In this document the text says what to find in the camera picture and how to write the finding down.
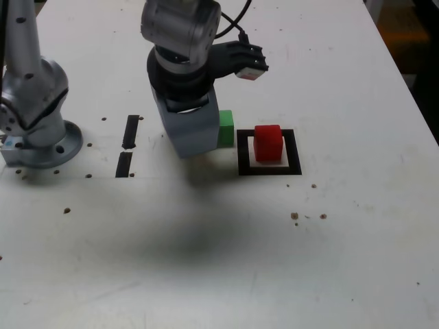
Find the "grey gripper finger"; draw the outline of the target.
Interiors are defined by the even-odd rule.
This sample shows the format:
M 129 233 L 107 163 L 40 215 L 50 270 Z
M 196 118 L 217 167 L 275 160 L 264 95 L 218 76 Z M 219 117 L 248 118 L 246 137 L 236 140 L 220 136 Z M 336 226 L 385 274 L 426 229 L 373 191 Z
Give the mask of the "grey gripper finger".
M 152 94 L 179 158 L 205 154 L 217 148 L 220 113 L 214 88 L 191 101 L 174 101 L 155 90 Z

